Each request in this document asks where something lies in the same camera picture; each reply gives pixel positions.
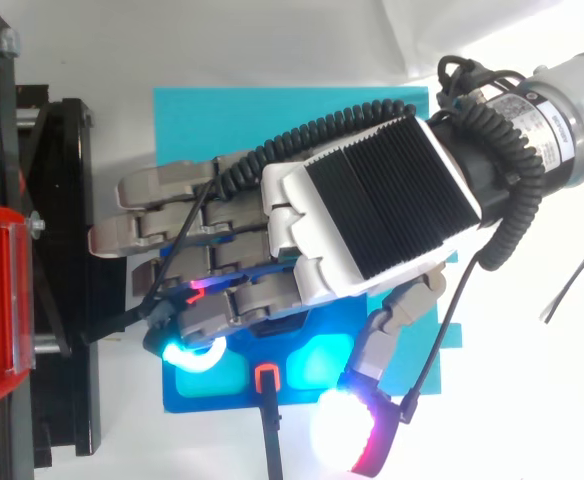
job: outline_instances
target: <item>white led light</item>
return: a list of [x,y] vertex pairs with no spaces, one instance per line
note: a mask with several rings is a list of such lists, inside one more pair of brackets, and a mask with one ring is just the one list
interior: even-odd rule
[[186,372],[202,373],[219,363],[226,348],[225,337],[216,338],[205,353],[196,353],[176,343],[170,343],[163,350],[163,360]]
[[351,470],[370,439],[372,414],[356,395],[345,390],[328,390],[317,407],[311,426],[315,454],[331,468]]

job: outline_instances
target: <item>orange clip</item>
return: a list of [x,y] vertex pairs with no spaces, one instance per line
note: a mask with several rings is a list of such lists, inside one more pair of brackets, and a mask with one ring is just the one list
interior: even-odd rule
[[276,385],[276,391],[281,390],[281,374],[279,373],[279,367],[275,363],[262,363],[254,369],[254,379],[256,382],[256,391],[262,392],[261,388],[261,374],[263,372],[271,371],[274,373],[274,385]]
[[192,305],[194,302],[196,302],[197,300],[202,299],[203,297],[205,297],[205,289],[204,288],[199,288],[199,291],[196,292],[196,294],[193,297],[190,297],[186,300],[186,302],[188,302],[188,305]]

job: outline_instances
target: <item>sticker label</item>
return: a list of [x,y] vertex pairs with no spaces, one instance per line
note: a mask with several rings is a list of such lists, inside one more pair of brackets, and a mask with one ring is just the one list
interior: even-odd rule
[[567,123],[556,107],[537,93],[528,92],[525,98],[506,93],[488,105],[529,139],[529,145],[541,155],[546,172],[574,158],[574,142]]

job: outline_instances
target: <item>coiled black cable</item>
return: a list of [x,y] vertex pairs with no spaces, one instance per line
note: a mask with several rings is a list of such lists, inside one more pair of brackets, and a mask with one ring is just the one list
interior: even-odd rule
[[326,115],[268,140],[214,180],[215,193],[224,201],[259,185],[263,169],[270,163],[290,160],[295,155],[323,143],[374,127],[403,115],[414,115],[416,107],[401,100],[375,100]]
[[539,210],[545,168],[536,149],[527,146],[528,139],[503,115],[467,97],[459,100],[458,107],[453,125],[481,141],[503,162],[504,170],[513,170],[519,177],[503,220],[479,252],[479,265],[494,271],[510,258]]

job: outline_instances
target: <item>robotic hand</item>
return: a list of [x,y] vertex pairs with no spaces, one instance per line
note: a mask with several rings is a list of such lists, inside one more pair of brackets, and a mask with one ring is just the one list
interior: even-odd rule
[[[458,65],[452,75],[448,64]],[[130,212],[90,231],[92,253],[174,245],[135,270],[133,290],[145,300],[112,331],[146,318],[147,349],[160,354],[170,335],[201,348],[242,328],[289,331],[311,308],[394,289],[368,318],[339,381],[384,417],[353,467],[378,473],[394,430],[414,413],[472,268],[498,269],[543,197],[584,182],[584,54],[527,79],[450,56],[438,75],[441,110],[427,122],[400,101],[375,101],[251,152],[125,177],[118,196]],[[500,94],[486,100],[487,86]],[[417,384],[392,404],[377,385],[401,327],[443,293],[445,259],[497,223],[470,262]]]

